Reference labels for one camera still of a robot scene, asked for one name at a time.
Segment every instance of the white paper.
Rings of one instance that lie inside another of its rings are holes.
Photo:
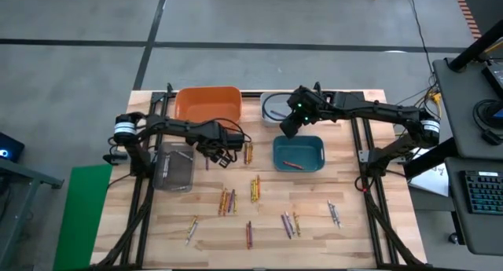
[[[414,159],[426,152],[428,152],[427,149],[419,149]],[[447,174],[446,164],[442,163],[437,167],[427,170],[410,180],[409,185],[414,188],[439,194],[440,196],[449,196],[449,175]]]

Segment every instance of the green mat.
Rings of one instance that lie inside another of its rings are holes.
[[[73,168],[54,270],[89,266],[111,172],[110,165]]]

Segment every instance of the wooden table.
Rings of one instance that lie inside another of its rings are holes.
[[[385,101],[383,90],[362,91],[368,101]],[[147,113],[150,97],[151,91],[132,92],[127,112]],[[173,109],[172,101],[168,106],[169,116],[172,116]],[[227,169],[212,163],[210,170],[206,171],[204,158],[196,154],[191,192],[155,192],[145,248],[145,268],[320,269],[375,266],[363,195],[353,184],[359,171],[351,122],[327,121],[302,127],[299,134],[318,135],[323,140],[325,166],[315,173],[281,173],[274,169],[272,163],[272,141],[282,134],[281,130],[265,128],[260,119],[259,100],[244,98],[240,125],[253,138],[252,164],[244,165],[242,155],[238,154],[240,160]],[[383,147],[394,140],[391,124],[370,123],[376,146]],[[179,141],[181,138],[165,136],[164,140]],[[366,148],[364,134],[362,142]],[[112,172],[112,180],[127,173],[129,165],[118,166]],[[261,199],[258,203],[251,203],[250,181],[257,174],[262,180]],[[415,256],[425,262],[405,178],[388,174],[383,182],[395,231]],[[92,263],[102,260],[123,233],[133,187],[134,179],[127,178],[109,189]],[[224,187],[237,190],[237,215],[218,216],[219,198]],[[342,229],[338,229],[330,218],[328,199],[340,213]],[[295,211],[299,215],[301,237],[288,239],[280,217],[285,211],[290,214]],[[186,247],[186,230],[195,214],[199,215],[199,226]],[[252,250],[246,248],[245,223],[248,221],[253,226]],[[136,254],[138,234],[139,229],[131,248],[133,255]],[[389,262],[382,230],[380,238],[385,262]]]

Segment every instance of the yellow crayon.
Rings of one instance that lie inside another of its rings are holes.
[[[257,197],[257,180],[253,180],[253,198],[255,202],[259,200],[259,198]]]
[[[237,213],[237,194],[234,193],[234,214]]]
[[[250,146],[248,146],[248,164],[252,163],[253,160],[253,144],[250,142]]]
[[[251,201],[252,201],[252,202],[255,202],[255,201],[254,201],[254,198],[253,198],[253,181],[251,181],[250,192],[251,192],[251,194],[250,194]]]

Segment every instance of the small blue light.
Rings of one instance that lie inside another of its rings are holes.
[[[7,151],[6,149],[0,149],[0,157],[7,158],[9,157],[9,155],[9,151]]]

